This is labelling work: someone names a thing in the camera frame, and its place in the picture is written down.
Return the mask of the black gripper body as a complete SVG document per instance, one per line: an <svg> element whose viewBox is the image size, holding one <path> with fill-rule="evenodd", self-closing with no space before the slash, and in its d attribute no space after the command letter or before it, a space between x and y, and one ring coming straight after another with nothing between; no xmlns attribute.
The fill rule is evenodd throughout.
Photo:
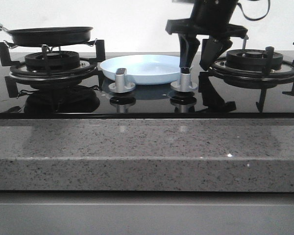
<svg viewBox="0 0 294 235"><path fill-rule="evenodd" d="M169 34L208 35L215 39L244 38L247 29L229 23L237 3L237 0L196 0L191 16L168 20L166 31Z"/></svg>

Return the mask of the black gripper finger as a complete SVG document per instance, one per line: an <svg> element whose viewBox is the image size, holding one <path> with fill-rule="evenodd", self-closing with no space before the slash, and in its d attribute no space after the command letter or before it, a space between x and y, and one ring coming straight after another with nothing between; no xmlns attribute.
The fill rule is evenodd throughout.
<svg viewBox="0 0 294 235"><path fill-rule="evenodd" d="M180 68L191 67L200 45L200 42L196 37L196 34L178 34L180 45Z"/></svg>
<svg viewBox="0 0 294 235"><path fill-rule="evenodd" d="M216 39L212 36L209 39L203 40L203 48L201 52L201 59L199 65L204 71L209 67L232 46L230 37L223 39Z"/></svg>

